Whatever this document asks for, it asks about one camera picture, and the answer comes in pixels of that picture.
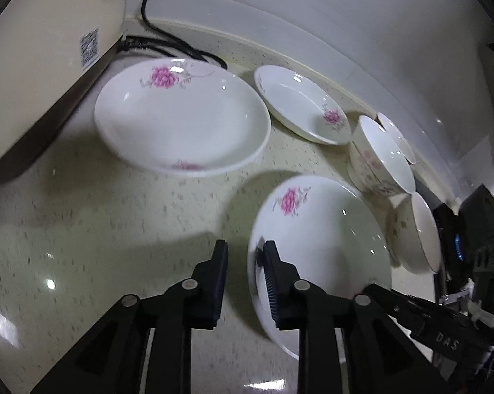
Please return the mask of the white bowl dark rim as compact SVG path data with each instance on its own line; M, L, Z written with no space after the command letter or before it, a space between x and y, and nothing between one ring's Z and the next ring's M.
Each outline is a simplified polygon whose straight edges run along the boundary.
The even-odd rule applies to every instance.
M388 240L392 256L407 271L416 275L438 273L442 263L438 229L419 193L403 197L392 210Z

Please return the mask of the large white floral plate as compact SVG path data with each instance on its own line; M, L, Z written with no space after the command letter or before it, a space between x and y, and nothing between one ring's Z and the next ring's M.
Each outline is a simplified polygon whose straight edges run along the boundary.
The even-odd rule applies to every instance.
M116 156L156 173L209 177L258 157L268 109L238 75L189 59L150 59L123 69L97 96L97 132Z

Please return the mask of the cream rice cooker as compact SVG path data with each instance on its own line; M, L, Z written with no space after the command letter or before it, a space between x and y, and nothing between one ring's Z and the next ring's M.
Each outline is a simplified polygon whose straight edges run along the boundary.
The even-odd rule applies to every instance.
M127 0L0 0L0 185L45 152L122 41Z

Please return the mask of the white bowl pink flowers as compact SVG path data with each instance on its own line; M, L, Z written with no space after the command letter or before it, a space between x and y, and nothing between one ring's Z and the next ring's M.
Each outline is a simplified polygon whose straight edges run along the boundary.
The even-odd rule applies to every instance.
M363 193L415 193L415 178L397 143L368 116L358 118L348 143L348 175Z

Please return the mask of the white bowl red outside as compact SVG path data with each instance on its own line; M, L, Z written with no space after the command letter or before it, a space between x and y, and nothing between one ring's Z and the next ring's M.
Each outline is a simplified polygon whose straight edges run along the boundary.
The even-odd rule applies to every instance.
M382 112L378 112L376 121L383 127L385 132L393 139L399 147L406 161L411 164L416 164L415 152L412 150L409 142L403 136L403 133L393 124L393 122Z

